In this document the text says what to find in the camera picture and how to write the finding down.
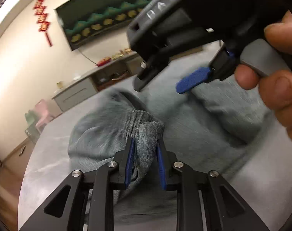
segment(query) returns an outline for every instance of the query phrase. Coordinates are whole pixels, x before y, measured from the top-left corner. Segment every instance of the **red decoration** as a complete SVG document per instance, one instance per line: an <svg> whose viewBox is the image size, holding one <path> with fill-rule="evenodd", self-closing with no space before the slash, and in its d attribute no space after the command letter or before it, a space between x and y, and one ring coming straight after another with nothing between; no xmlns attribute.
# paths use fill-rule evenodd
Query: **red decoration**
<svg viewBox="0 0 292 231"><path fill-rule="evenodd" d="M41 7L43 2L44 2L44 0L37 0L33 9Z"/></svg>
<svg viewBox="0 0 292 231"><path fill-rule="evenodd" d="M50 22L46 21L46 18L48 17L48 13L44 13L46 6L42 6L44 0L37 0L33 9L35 9L35 15L39 16L37 23L40 23L39 31L42 31L45 33L46 40L48 41L48 44L50 47L52 47L51 39L48 36L48 27L50 25Z"/></svg>
<svg viewBox="0 0 292 231"><path fill-rule="evenodd" d="M44 31L46 32L48 30L50 23L49 22L42 22L41 26L39 28L39 31Z"/></svg>
<svg viewBox="0 0 292 231"><path fill-rule="evenodd" d="M108 62L111 61L111 58L110 57L104 57L103 59L101 59L98 63L97 63L97 67L101 67L105 64L107 64Z"/></svg>
<svg viewBox="0 0 292 231"><path fill-rule="evenodd" d="M37 23L44 23L47 17L48 17L47 13L43 13L42 15L39 15Z"/></svg>
<svg viewBox="0 0 292 231"><path fill-rule="evenodd" d="M36 16L42 15L45 9L46 9L46 6L40 6L40 7L35 8L35 15Z"/></svg>

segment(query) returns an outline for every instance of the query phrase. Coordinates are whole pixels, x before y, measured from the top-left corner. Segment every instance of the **human hand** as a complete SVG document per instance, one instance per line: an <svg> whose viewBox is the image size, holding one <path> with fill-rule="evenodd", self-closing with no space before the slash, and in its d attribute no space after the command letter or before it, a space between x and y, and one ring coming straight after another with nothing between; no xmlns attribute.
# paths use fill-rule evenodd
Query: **human hand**
<svg viewBox="0 0 292 231"><path fill-rule="evenodd" d="M292 14L288 11L281 23L265 28L267 41L276 49L292 55ZM292 73L280 70L260 78L250 67L240 64L235 71L238 84L246 89L258 85L259 94L265 105L274 110L278 121L287 129L292 140Z"/></svg>

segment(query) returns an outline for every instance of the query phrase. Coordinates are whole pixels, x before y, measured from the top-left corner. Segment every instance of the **tv screen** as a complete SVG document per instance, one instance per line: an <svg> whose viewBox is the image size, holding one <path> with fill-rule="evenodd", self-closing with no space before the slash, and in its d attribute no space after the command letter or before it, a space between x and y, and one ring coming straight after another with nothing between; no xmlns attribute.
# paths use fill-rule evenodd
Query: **tv screen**
<svg viewBox="0 0 292 231"><path fill-rule="evenodd" d="M72 50L129 24L151 0L70 0L56 13Z"/></svg>

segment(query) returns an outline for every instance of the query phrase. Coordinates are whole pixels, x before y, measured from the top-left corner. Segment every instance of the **red hanging ornament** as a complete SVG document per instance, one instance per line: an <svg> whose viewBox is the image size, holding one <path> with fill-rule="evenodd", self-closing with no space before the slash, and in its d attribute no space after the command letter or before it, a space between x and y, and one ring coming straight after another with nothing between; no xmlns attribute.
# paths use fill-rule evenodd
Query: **red hanging ornament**
<svg viewBox="0 0 292 231"><path fill-rule="evenodd" d="M46 21L46 18L48 17L48 13L44 13L46 6L42 6L43 2L44 0L37 0L33 9L35 9L35 15L39 16L37 20L37 23L40 23L39 31L44 32L49 46L52 47L51 39L49 38L48 32L47 32L50 22Z"/></svg>
<svg viewBox="0 0 292 231"><path fill-rule="evenodd" d="M40 7L35 8L35 15L36 16L42 15L45 9L46 9L46 6L40 6Z"/></svg>
<svg viewBox="0 0 292 231"><path fill-rule="evenodd" d="M43 23L45 22L46 18L48 17L47 13L43 13L42 15L39 15L39 18L37 20L37 23Z"/></svg>
<svg viewBox="0 0 292 231"><path fill-rule="evenodd" d="M43 2L44 2L44 0L37 0L35 5L34 5L34 7L33 7L33 9L41 7Z"/></svg>

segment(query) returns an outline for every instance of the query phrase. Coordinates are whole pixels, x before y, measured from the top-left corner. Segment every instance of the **metal screw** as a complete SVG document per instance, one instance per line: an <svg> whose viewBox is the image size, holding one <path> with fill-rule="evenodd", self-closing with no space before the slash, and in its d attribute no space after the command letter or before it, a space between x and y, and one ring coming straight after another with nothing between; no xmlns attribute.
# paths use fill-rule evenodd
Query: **metal screw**
<svg viewBox="0 0 292 231"><path fill-rule="evenodd" d="M183 163L181 161L176 161L174 163L174 166L177 167L177 168L181 168L181 167L183 167Z"/></svg>
<svg viewBox="0 0 292 231"><path fill-rule="evenodd" d="M214 178L219 176L219 172L215 171L215 170L210 171L209 174L210 174L211 177L214 177Z"/></svg>
<svg viewBox="0 0 292 231"><path fill-rule="evenodd" d="M141 62L141 67L142 67L143 69L145 69L145 68L147 67L147 64L146 64L144 61L142 61L142 62Z"/></svg>
<svg viewBox="0 0 292 231"><path fill-rule="evenodd" d="M80 171L80 170L74 170L72 172L73 177L79 177L81 174L82 174L82 171Z"/></svg>
<svg viewBox="0 0 292 231"><path fill-rule="evenodd" d="M110 161L108 164L107 164L108 167L115 167L117 166L117 162L116 161Z"/></svg>

